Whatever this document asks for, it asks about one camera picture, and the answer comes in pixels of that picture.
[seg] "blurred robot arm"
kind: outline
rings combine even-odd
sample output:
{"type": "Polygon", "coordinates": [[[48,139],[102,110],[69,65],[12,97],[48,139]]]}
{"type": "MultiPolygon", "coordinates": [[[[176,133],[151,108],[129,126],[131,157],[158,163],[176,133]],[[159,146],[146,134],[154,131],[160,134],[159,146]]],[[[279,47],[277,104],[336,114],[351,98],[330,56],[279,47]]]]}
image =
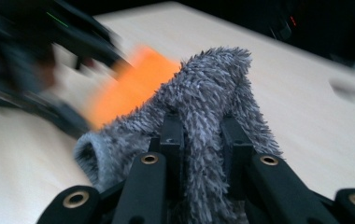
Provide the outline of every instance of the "blurred robot arm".
{"type": "Polygon", "coordinates": [[[55,65],[53,44],[78,56],[77,69],[86,58],[111,67],[123,59],[110,35],[97,20],[62,0],[0,0],[0,106],[36,114],[80,137],[89,129],[86,120],[69,105],[43,97],[44,80],[53,76],[44,68],[55,65]]]}

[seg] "orange foam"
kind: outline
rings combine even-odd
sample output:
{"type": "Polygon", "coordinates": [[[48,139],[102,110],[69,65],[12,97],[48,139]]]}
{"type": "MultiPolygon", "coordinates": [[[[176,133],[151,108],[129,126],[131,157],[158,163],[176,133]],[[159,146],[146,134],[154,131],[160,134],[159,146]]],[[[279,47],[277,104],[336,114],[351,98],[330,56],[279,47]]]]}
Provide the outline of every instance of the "orange foam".
{"type": "Polygon", "coordinates": [[[179,70],[180,63],[165,58],[149,47],[140,47],[127,60],[128,65],[116,65],[116,79],[110,79],[91,98],[85,113],[93,130],[101,129],[117,116],[129,114],[142,106],[179,70]]]}

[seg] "table surface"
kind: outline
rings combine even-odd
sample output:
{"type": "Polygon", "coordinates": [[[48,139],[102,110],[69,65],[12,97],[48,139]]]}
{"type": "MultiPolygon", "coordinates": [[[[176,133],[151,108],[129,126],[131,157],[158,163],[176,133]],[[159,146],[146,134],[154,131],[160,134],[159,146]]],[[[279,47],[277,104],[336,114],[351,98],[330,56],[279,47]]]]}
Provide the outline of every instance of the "table surface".
{"type": "MultiPolygon", "coordinates": [[[[355,71],[205,13],[167,2],[99,15],[123,56],[146,45],[172,60],[215,47],[249,49],[252,91],[291,168],[333,198],[355,188],[355,71]]],[[[72,69],[57,49],[55,92],[78,111],[112,78],[102,65],[72,69]]],[[[90,185],[72,157],[76,143],[47,121],[0,108],[0,223],[35,223],[50,201],[90,185]]]]}

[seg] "furry cover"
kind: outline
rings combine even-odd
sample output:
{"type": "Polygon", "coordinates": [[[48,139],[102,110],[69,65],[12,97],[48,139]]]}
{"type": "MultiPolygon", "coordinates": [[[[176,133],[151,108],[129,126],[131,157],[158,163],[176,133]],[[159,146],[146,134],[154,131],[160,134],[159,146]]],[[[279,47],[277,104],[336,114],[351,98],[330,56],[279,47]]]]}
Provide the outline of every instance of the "furry cover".
{"type": "Polygon", "coordinates": [[[169,223],[247,223],[244,202],[225,196],[223,116],[236,118],[257,152],[281,154],[251,93],[250,62],[250,53],[240,48],[209,49],[191,57],[140,108],[100,132],[84,134],[74,150],[76,161],[102,192],[127,177],[134,157],[160,134],[165,112],[177,111],[187,139],[188,179],[185,200],[169,204],[169,223]]]}

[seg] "dark background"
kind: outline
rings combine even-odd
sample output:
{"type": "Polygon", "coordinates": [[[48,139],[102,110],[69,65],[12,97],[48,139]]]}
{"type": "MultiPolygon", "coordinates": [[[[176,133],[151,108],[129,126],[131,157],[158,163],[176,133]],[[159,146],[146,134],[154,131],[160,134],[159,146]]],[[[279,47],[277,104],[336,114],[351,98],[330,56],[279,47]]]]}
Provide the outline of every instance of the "dark background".
{"type": "MultiPolygon", "coordinates": [[[[160,0],[66,0],[97,15],[160,0]]],[[[355,63],[355,0],[176,1],[348,66],[355,63]]]]}

